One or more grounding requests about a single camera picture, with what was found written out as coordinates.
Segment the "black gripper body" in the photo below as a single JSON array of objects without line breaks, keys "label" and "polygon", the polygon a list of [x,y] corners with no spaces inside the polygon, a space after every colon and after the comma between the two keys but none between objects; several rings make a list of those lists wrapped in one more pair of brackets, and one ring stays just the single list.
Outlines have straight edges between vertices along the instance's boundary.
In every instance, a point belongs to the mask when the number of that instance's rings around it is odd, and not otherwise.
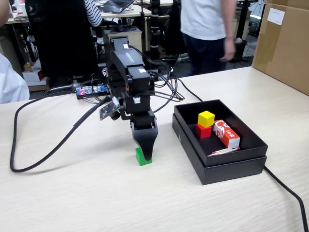
[{"label": "black gripper body", "polygon": [[153,129],[155,115],[150,107],[150,96],[125,97],[120,109],[121,119],[133,123],[135,130]]}]

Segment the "standing person hand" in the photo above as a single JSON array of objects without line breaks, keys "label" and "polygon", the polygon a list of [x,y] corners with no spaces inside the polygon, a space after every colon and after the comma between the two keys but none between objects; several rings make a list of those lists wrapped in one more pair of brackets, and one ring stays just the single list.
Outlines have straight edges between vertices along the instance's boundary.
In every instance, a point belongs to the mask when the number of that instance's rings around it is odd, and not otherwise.
[{"label": "standing person hand", "polygon": [[224,42],[224,56],[220,58],[221,62],[228,62],[234,58],[236,52],[234,39],[226,37]]}]

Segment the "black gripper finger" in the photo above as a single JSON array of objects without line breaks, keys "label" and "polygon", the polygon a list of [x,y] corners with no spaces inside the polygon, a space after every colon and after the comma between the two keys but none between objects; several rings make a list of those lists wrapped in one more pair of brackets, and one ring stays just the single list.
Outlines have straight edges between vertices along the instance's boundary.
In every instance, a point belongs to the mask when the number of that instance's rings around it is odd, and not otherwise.
[{"label": "black gripper finger", "polygon": [[139,146],[144,159],[150,161],[153,154],[153,147],[158,135],[157,128],[136,130],[132,128],[133,140]]}]

